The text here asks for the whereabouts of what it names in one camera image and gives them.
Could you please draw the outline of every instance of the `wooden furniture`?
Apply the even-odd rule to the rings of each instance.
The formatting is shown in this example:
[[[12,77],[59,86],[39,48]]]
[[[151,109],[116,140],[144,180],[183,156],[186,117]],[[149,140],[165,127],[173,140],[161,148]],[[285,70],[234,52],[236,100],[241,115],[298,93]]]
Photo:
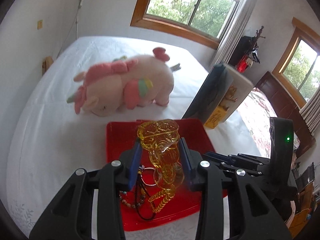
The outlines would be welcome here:
[[[53,64],[53,59],[51,56],[45,57],[44,61],[42,62],[42,75],[47,72],[49,67]]]
[[[294,216],[294,219],[289,227],[292,238],[294,238],[308,223],[307,215],[309,214],[308,209],[302,210],[300,213]]]
[[[300,140],[300,146],[296,151],[299,158],[314,145],[316,140],[300,115],[298,105],[270,72],[265,73],[256,87],[266,95],[278,117],[293,120],[294,132]]]
[[[306,186],[304,191],[302,191],[299,195],[299,206],[301,212],[296,214],[293,218],[293,221],[289,227],[289,231],[294,238],[300,231],[304,228],[304,226],[308,223],[307,215],[310,212],[311,201],[313,193],[313,183],[310,183]]]

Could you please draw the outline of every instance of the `white wall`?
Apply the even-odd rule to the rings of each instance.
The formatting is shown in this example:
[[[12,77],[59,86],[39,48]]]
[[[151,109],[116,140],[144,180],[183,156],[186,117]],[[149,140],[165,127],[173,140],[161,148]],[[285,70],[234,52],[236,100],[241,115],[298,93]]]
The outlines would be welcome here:
[[[62,0],[16,0],[0,25],[0,198],[14,129],[42,76],[42,60],[56,51]],[[37,30],[37,21],[43,28]]]
[[[66,0],[64,12],[64,37],[75,17],[78,1]],[[106,35],[138,38],[162,42],[187,49],[204,67],[209,66],[214,50],[181,37],[167,33],[130,27],[137,0],[84,0],[79,17],[79,36]],[[66,46],[74,41],[73,28]]]
[[[259,39],[258,57],[261,64],[254,63],[244,75],[256,84],[266,71],[273,71],[292,37],[292,18],[304,22],[320,34],[320,22],[306,0],[258,0],[247,24],[245,35],[254,36],[263,25]]]

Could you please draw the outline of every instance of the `tree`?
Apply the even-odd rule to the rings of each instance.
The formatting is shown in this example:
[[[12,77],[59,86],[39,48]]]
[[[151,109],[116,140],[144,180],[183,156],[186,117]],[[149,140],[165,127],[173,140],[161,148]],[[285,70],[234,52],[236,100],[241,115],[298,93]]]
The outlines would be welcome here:
[[[302,53],[301,47],[298,46],[292,60],[284,71],[284,75],[298,88],[308,74],[312,63],[313,62],[310,62],[306,55]],[[306,101],[316,92],[319,83],[320,71],[313,70],[300,89],[300,93]]]
[[[151,0],[148,14],[187,24],[198,0]],[[233,0],[201,0],[191,26],[217,37]]]

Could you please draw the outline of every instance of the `cable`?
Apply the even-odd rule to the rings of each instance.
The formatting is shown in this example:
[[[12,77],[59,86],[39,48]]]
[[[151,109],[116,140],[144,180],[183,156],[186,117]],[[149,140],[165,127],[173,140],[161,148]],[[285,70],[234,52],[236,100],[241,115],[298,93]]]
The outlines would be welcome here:
[[[144,187],[142,181],[141,181],[141,178],[138,176],[137,178],[137,182],[136,182],[136,188],[135,188],[135,192],[134,192],[134,205],[136,207],[136,211],[139,215],[139,217],[141,217],[143,220],[145,221],[151,221],[155,218],[156,214],[155,213],[152,213],[152,216],[150,218],[144,218],[141,214],[140,214],[140,211],[139,211],[139,207],[138,207],[138,201],[137,201],[137,198],[138,198],[138,187],[142,188],[144,190],[144,192],[147,194],[147,196],[150,198],[150,195],[149,193],[147,192],[146,188]]]
[[[57,55],[57,58],[59,57],[59,55],[60,55],[60,53],[61,53],[61,51],[62,51],[62,48],[63,48],[64,44],[66,43],[66,41],[67,41],[67,39],[68,39],[68,37],[69,37],[69,35],[70,35],[70,33],[71,33],[72,27],[73,27],[75,21],[77,20],[78,15],[79,15],[79,11],[80,11],[80,8],[78,7],[78,10],[77,10],[75,19],[74,19],[73,22],[72,22],[71,28],[70,28],[70,30],[69,30],[69,32],[68,32],[68,35],[66,36],[64,42],[63,42],[62,45],[61,45],[61,48],[60,48],[60,50],[59,50],[59,52],[58,52],[58,55]]]

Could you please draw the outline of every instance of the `pink mane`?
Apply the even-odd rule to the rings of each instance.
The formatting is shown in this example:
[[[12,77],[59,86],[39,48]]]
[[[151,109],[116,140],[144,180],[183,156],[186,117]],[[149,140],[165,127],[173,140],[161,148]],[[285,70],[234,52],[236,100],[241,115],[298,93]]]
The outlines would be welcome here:
[[[115,73],[128,72],[130,68],[137,63],[137,59],[131,59],[127,61],[118,60],[115,62],[98,63],[91,66],[85,74],[83,85],[81,85],[75,93],[74,103],[76,114],[80,113],[80,109],[86,101],[87,86],[105,76],[113,75]]]

